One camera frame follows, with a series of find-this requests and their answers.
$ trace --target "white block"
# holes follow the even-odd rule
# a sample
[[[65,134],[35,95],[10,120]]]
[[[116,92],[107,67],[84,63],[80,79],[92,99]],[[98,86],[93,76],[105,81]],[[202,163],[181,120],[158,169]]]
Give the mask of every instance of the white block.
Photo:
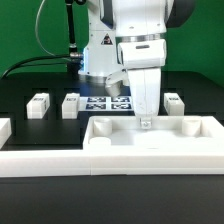
[[[27,104],[28,119],[42,119],[50,106],[48,93],[36,94]]]
[[[79,112],[79,98],[77,93],[67,94],[62,103],[62,118],[76,119]]]
[[[164,107],[170,116],[184,116],[185,105],[177,93],[164,94]]]
[[[0,119],[0,149],[12,134],[11,122],[9,118]]]

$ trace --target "white plastic tray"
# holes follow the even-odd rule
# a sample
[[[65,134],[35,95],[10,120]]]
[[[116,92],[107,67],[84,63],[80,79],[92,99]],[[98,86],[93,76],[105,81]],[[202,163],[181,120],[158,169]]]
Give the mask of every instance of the white plastic tray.
[[[190,126],[183,132],[184,119]],[[191,132],[198,119],[199,132]],[[155,117],[151,130],[135,117],[91,117],[83,147],[2,151],[0,177],[224,174],[224,128],[213,117]]]

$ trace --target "green background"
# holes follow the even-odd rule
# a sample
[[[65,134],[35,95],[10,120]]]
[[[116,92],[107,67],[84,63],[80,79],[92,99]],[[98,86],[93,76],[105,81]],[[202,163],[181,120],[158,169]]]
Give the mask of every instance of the green background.
[[[46,55],[35,39],[35,19],[42,0],[0,1],[0,73],[10,65]],[[73,5],[76,41],[88,42],[85,6]],[[196,0],[191,18],[167,33],[168,71],[195,71],[224,86],[224,1]],[[68,52],[67,14],[64,0],[47,0],[40,20],[43,45],[55,54]],[[23,68],[18,71],[66,71],[65,65]]]

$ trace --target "cable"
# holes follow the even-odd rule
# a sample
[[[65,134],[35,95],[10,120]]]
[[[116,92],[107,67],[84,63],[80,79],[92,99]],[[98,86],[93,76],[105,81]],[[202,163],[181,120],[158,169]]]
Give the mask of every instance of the cable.
[[[20,62],[18,62],[16,64],[12,65],[10,68],[8,68],[3,73],[1,79],[5,79],[11,71],[13,71],[13,70],[21,67],[24,64],[29,63],[29,62],[32,62],[32,61],[41,61],[41,60],[52,60],[52,59],[57,59],[57,58],[69,58],[69,55],[63,54],[63,55],[55,55],[55,56],[42,56],[42,57],[34,57],[34,58],[29,58],[29,59],[20,61]]]
[[[42,63],[42,64],[21,65],[20,68],[24,68],[24,67],[34,67],[34,66],[47,66],[47,65],[67,65],[67,62],[56,62],[56,63]]]
[[[39,37],[39,22],[40,22],[40,15],[41,15],[41,12],[43,10],[43,7],[44,7],[44,4],[46,3],[47,0],[43,0],[40,4],[40,8],[38,10],[38,13],[37,13],[37,17],[36,17],[36,24],[35,24],[35,35],[36,35],[36,39],[37,39],[37,43],[39,44],[39,46],[49,55],[52,55],[52,56],[55,56],[54,53],[48,51],[44,46],[43,44],[41,43],[41,40],[40,40],[40,37]]]

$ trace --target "black platform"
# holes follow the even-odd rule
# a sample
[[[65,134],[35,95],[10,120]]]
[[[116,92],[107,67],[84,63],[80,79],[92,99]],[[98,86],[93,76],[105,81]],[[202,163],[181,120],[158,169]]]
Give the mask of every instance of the black platform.
[[[51,106],[43,120],[28,120],[26,104],[36,93],[49,93]],[[77,120],[63,120],[61,105],[67,93],[107,95],[103,85],[82,83],[66,73],[17,73],[0,81],[0,117],[10,117],[13,135],[2,150],[80,149],[89,116],[133,115],[132,112],[80,112]],[[186,115],[214,116],[224,122],[224,88],[194,72],[162,74],[160,115],[166,115],[163,93],[176,92]],[[130,95],[129,88],[121,95]]]

